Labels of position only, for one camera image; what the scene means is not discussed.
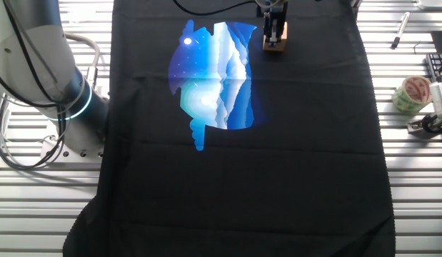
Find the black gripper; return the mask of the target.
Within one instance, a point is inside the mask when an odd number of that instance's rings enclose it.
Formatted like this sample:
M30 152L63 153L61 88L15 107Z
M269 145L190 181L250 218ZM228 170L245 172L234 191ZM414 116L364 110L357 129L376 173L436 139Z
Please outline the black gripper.
M263 27L265 42L274 48L279 42L278 20L286 18L288 0L256 0L256 5L265 18Z

